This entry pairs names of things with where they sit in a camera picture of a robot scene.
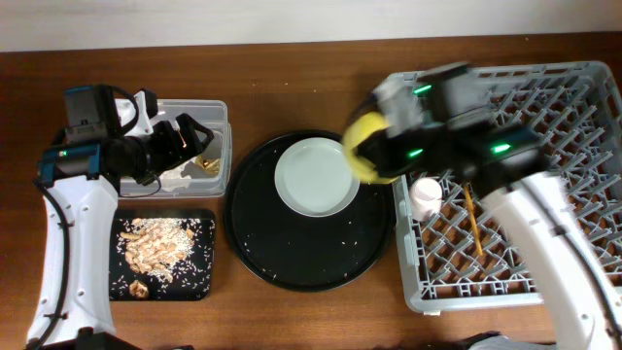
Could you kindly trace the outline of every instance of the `white plate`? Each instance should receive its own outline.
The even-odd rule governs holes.
[[[274,184],[292,210],[315,218],[338,213],[359,191],[341,144],[323,137],[291,145],[276,164]]]

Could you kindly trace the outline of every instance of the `clear plastic container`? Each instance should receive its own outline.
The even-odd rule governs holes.
[[[178,170],[177,173],[180,172],[179,170],[184,169],[181,171],[182,177],[199,174],[200,178],[169,179],[167,178],[169,176],[166,176],[166,172],[164,172],[160,176],[162,189],[146,198],[207,198],[223,196],[231,170],[232,143],[231,126],[227,121],[226,105],[222,101],[159,99],[157,108],[158,115],[152,119],[152,123],[175,121],[175,117],[182,113],[188,113],[197,122],[209,127],[214,132],[214,140],[207,146],[202,155],[205,159],[219,158],[221,160],[221,168],[218,175],[209,177],[201,173],[202,170],[198,166],[186,162],[176,168]],[[173,127],[177,128],[178,126],[173,122]],[[136,184],[130,178],[121,179],[121,195],[143,195],[152,193],[155,190],[157,190],[157,182],[153,182],[148,186],[142,186]]]

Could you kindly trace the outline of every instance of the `black tray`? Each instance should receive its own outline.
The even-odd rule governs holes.
[[[266,142],[247,155],[225,195],[227,240],[243,264],[263,280],[294,291],[342,286],[381,257],[395,225],[391,186],[361,184],[341,212],[310,218],[290,209],[276,192],[274,169],[292,144],[334,133],[300,131]]]
[[[175,270],[179,267],[190,267],[183,274],[178,274],[172,283],[164,290],[162,283],[157,278],[144,273],[135,273],[125,261],[124,239],[120,237],[123,231],[123,220],[135,218],[176,218],[176,219],[199,219],[200,229],[197,225],[195,231],[192,254],[184,261],[178,262]],[[110,263],[108,290],[110,300],[137,300],[129,293],[129,285],[134,280],[139,280],[149,288],[147,300],[201,300],[209,295],[212,281],[212,265],[214,262],[214,238],[216,232],[216,219],[214,213],[207,209],[166,209],[166,210],[118,210],[113,220],[110,235]],[[118,250],[120,240],[121,252]]]

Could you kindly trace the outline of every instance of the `sponge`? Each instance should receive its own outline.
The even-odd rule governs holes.
[[[352,172],[361,182],[369,184],[390,184],[397,178],[386,179],[378,176],[374,170],[374,164],[364,157],[357,157],[354,148],[378,130],[384,130],[389,124],[378,112],[370,112],[360,117],[350,127],[341,139],[346,159],[352,168]]]

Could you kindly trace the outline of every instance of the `gray dish rack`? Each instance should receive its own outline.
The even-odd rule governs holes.
[[[416,84],[419,72],[395,73]],[[496,123],[524,123],[541,136],[574,213],[606,274],[622,293],[622,99],[601,62],[476,68]],[[443,207],[426,222],[410,214],[419,177],[443,188]],[[397,250],[404,295],[417,312],[538,304],[542,300],[502,227],[474,198],[484,257],[477,257],[462,185],[451,172],[412,173],[394,182]]]

